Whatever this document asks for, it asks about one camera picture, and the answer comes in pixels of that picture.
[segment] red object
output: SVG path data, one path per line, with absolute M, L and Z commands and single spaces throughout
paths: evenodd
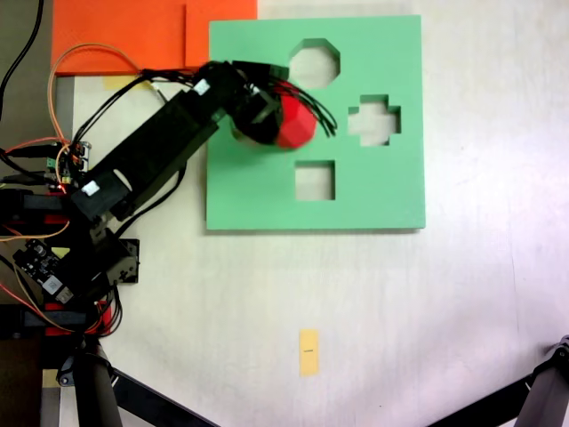
M 257 0 L 53 0 L 52 64 L 80 43 L 123 50 L 141 68 L 197 68 L 209 58 L 211 20 L 256 20 Z M 69 55 L 59 76 L 134 74 L 101 49 Z
M 101 309 L 105 310 L 107 302 L 100 301 L 99 304 L 101 306 Z M 56 311 L 56 310 L 65 310 L 65 306 L 59 304 L 58 302 L 48 302 L 45 304 L 45 311 Z M 107 329 L 108 325 L 110 324 L 110 320 L 112 318 L 111 310 L 112 309 L 108 309 L 107 311 L 105 311 L 105 314 L 103 314 L 103 319 L 99 323 L 99 326 L 97 327 L 98 331 L 104 331 Z M 62 331 L 61 329 L 55 326 L 49 326 L 45 329 L 45 336 L 62 336 L 70 334 L 71 334 L 70 332 Z
M 298 149 L 306 145 L 317 129 L 317 119 L 300 101 L 292 96 L 281 96 L 283 123 L 276 137 L 276 145 L 284 149 Z

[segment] orange foam sheet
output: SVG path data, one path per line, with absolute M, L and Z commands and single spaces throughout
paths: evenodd
M 52 63 L 80 43 L 112 44 L 142 68 L 195 68 L 208 60 L 211 20 L 255 20 L 257 0 L 53 0 Z M 131 74 L 98 49 L 70 55 L 58 75 Z

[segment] white surface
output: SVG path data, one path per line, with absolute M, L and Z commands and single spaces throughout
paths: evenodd
M 385 13 L 423 17 L 425 230 L 207 234 L 202 152 L 128 232 L 141 282 L 122 288 L 105 350 L 223 427 L 427 425 L 569 332 L 569 3 L 260 4 L 262 18 Z M 97 81 L 76 80 L 76 128 L 108 96 Z M 119 102 L 93 155 L 157 108 L 146 92 Z M 304 327 L 320 331 L 308 378 Z

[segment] green shape sorter board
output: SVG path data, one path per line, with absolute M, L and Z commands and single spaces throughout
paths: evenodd
M 337 136 L 318 127 L 301 149 L 251 147 L 224 119 L 208 143 L 209 230 L 425 227 L 421 17 L 215 21 L 210 56 L 288 67 L 299 46 L 322 39 L 340 53 L 341 72 L 307 92 L 334 114 Z M 365 147 L 348 134 L 348 115 L 374 97 L 400 109 L 400 133 L 389 145 Z M 334 200 L 296 199 L 295 167 L 312 161 L 333 162 Z

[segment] tripod leg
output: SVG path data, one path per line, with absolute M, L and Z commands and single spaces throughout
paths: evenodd
M 569 403 L 569 383 L 556 367 L 541 372 L 517 418 L 515 427 L 561 427 Z
M 528 375 L 490 396 L 464 407 L 452 415 L 431 424 L 429 427 L 498 427 L 513 420 L 519 414 L 527 397 Z
M 108 367 L 102 359 L 78 355 L 73 378 L 81 427 L 123 427 Z

